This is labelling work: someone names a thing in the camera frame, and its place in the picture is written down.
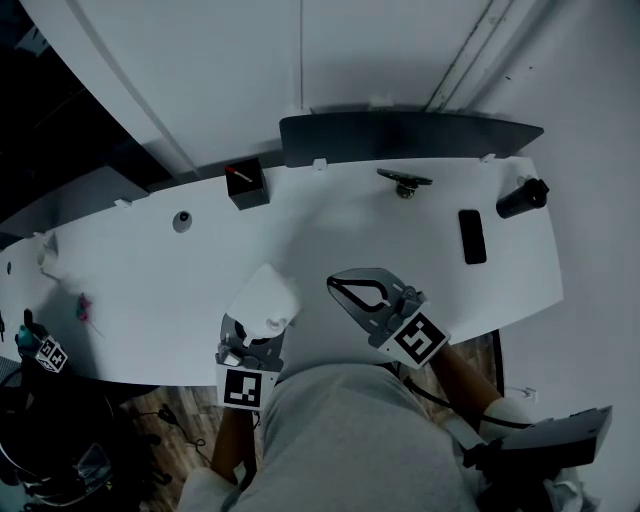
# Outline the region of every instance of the white sleeve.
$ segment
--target white sleeve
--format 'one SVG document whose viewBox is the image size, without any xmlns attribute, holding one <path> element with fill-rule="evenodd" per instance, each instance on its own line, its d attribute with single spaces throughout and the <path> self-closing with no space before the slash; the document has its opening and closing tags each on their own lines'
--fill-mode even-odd
<svg viewBox="0 0 640 512">
<path fill-rule="evenodd" d="M 498 420 L 512 421 L 514 423 L 531 423 L 531 420 L 522 409 L 520 409 L 518 403 L 513 398 L 504 397 L 492 402 L 484 411 L 484 415 L 491 416 Z M 516 428 L 503 427 L 502 425 L 496 425 L 488 421 L 481 421 L 478 433 L 482 439 L 490 443 L 495 439 L 505 437 L 517 430 Z"/>
<path fill-rule="evenodd" d="M 177 512 L 218 512 L 236 486 L 209 468 L 191 472 L 182 489 Z"/>
</svg>

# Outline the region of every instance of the person's arm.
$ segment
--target person's arm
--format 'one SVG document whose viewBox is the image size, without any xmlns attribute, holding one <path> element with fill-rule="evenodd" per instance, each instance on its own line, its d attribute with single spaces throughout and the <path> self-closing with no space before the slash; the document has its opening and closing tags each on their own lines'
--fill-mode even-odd
<svg viewBox="0 0 640 512">
<path fill-rule="evenodd" d="M 431 359 L 431 367 L 451 405 L 459 408 L 460 415 L 477 431 L 480 428 L 478 416 L 501 398 L 498 390 L 449 345 L 442 347 Z"/>
<path fill-rule="evenodd" d="M 244 462 L 247 476 L 256 472 L 256 450 L 251 411 L 226 408 L 213 449 L 211 469 L 222 478 L 238 485 L 233 470 Z"/>
</svg>

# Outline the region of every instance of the black and white tag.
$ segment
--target black and white tag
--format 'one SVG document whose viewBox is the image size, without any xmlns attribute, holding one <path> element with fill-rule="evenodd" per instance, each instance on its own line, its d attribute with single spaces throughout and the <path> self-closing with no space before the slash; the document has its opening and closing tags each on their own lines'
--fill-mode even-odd
<svg viewBox="0 0 640 512">
<path fill-rule="evenodd" d="M 279 375 L 278 372 L 263 372 L 217 364 L 219 405 L 260 411 L 269 400 Z"/>
<path fill-rule="evenodd" d="M 52 336 L 48 336 L 40 350 L 36 354 L 36 360 L 42 365 L 42 367 L 50 372 L 60 373 L 60 370 L 67 362 L 68 356 L 62 350 L 60 343 L 53 339 Z"/>
<path fill-rule="evenodd" d="M 421 368 L 451 339 L 449 332 L 435 323 L 433 311 L 425 303 L 378 349 L 410 368 Z"/>
<path fill-rule="evenodd" d="M 242 370 L 228 370 L 224 388 L 226 404 L 260 407 L 262 375 Z"/>
</svg>

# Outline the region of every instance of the small black box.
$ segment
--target small black box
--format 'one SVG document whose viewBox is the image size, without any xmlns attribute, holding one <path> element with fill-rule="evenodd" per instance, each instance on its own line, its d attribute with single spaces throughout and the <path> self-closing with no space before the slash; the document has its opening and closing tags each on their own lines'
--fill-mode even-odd
<svg viewBox="0 0 640 512">
<path fill-rule="evenodd" d="M 225 166 L 227 192 L 238 210 L 269 204 L 269 192 L 257 158 Z"/>
</svg>

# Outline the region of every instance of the black canister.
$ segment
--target black canister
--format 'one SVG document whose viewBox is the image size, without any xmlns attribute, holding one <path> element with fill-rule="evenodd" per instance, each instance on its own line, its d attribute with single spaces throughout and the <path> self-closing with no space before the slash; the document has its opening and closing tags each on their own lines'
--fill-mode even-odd
<svg viewBox="0 0 640 512">
<path fill-rule="evenodd" d="M 542 208 L 547 204 L 549 187 L 542 180 L 528 179 L 519 189 L 496 203 L 498 215 L 503 219 L 514 217 L 534 208 Z"/>
</svg>

